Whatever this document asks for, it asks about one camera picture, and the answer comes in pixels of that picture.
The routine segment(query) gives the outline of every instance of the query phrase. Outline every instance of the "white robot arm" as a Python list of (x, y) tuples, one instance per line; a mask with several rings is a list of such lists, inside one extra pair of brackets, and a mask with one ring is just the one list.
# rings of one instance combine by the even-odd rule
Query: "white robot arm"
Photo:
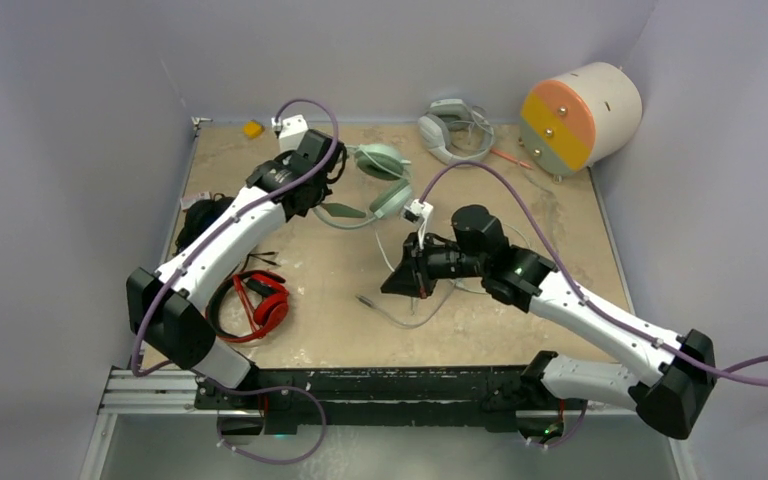
[[(425, 298), (437, 279), (481, 278), (494, 299), (555, 322), (617, 360), (587, 362), (541, 352), (526, 373), (552, 395), (635, 410), (661, 433), (687, 438), (716, 379), (661, 347), (671, 346), (713, 367), (713, 344), (707, 336), (695, 330), (681, 336), (658, 327), (576, 284), (592, 304), (586, 305), (551, 260), (510, 245), (499, 219), (481, 205), (462, 207), (452, 215), (455, 241), (425, 233), (426, 217), (432, 211), (418, 200), (405, 208), (404, 217), (417, 224), (419, 232), (408, 235), (402, 261), (382, 285), (383, 293)], [(424, 242), (419, 239), (422, 234)], [(659, 344), (610, 323), (596, 313), (594, 305)]]

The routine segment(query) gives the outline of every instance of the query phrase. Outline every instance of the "green headphones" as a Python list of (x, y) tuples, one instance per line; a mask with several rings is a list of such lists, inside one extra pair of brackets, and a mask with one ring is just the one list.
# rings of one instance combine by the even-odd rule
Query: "green headphones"
[[(320, 220), (342, 230), (362, 228), (376, 220), (398, 213), (413, 199), (413, 189), (410, 186), (410, 175), (407, 169), (410, 161), (405, 159), (398, 150), (381, 143), (360, 145), (355, 149), (353, 157), (358, 169), (363, 173), (394, 183), (369, 204), (368, 212), (342, 203), (323, 203), (313, 209), (313, 213)], [(322, 210), (332, 217), (361, 218), (363, 221), (350, 225), (336, 223), (326, 217)]]

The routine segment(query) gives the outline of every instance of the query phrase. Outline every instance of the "white connector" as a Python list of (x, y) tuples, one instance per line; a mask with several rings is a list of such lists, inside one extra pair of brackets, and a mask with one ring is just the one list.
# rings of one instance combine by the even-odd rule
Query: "white connector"
[(302, 143), (305, 133), (308, 130), (307, 121), (301, 115), (287, 118), (276, 127), (275, 119), (272, 121), (272, 129), (278, 128), (278, 150), (279, 153), (287, 150), (296, 150)]
[(433, 205), (420, 202), (419, 200), (414, 200), (405, 205), (404, 210), (402, 210), (402, 218), (419, 226), (419, 228), (417, 228), (417, 235), (419, 236), (420, 250), (425, 248), (425, 234), (428, 232), (428, 227), (431, 225), (431, 215), (433, 213)]

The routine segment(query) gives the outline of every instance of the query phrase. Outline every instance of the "gray cable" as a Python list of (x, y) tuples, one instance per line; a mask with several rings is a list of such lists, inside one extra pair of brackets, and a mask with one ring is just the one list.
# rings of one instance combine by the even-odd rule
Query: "gray cable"
[(391, 322), (395, 323), (396, 325), (398, 325), (398, 326), (400, 326), (402, 328), (406, 328), (406, 329), (414, 329), (414, 328), (419, 328), (419, 327), (425, 325), (426, 323), (428, 323), (429, 320), (434, 318), (434, 315), (436, 315), (437, 312), (441, 308), (443, 308), (443, 304), (446, 303), (446, 300), (448, 300), (449, 297), (452, 296), (452, 293), (454, 293), (454, 291), (455, 291), (455, 287), (454, 287), (454, 285), (452, 285), (452, 288), (449, 290), (449, 293), (447, 293), (446, 296), (443, 297), (443, 299), (440, 301), (440, 303), (438, 303), (437, 306), (434, 307), (434, 310), (432, 310), (431, 313), (428, 314), (428, 316), (425, 317), (425, 319), (422, 320), (419, 323), (405, 323), (405, 322), (399, 320), (398, 318), (394, 317), (393, 315), (390, 314), (390, 312), (388, 312), (387, 310), (384, 310), (383, 308), (379, 307), (378, 305), (375, 304), (375, 302), (373, 302), (372, 300), (368, 299), (367, 297), (364, 297), (363, 295), (355, 295), (355, 298), (357, 298), (360, 303), (362, 303), (362, 304), (366, 305), (367, 307), (369, 307), (369, 308), (375, 310), (376, 312), (380, 313), (381, 315), (384, 316), (384, 318), (386, 318), (387, 320), (390, 320)]

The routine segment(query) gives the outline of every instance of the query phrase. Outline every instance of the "black cable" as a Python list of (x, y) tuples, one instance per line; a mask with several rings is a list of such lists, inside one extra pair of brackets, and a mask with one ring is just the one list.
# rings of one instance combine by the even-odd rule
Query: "black cable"
[(346, 171), (346, 158), (349, 156), (349, 151), (346, 149), (346, 146), (343, 145), (340, 147), (340, 170), (337, 171), (337, 176), (334, 178), (326, 178), (325, 183), (327, 185), (332, 185), (334, 183), (337, 183), (337, 180), (340, 179), (340, 177), (343, 176), (343, 172)]

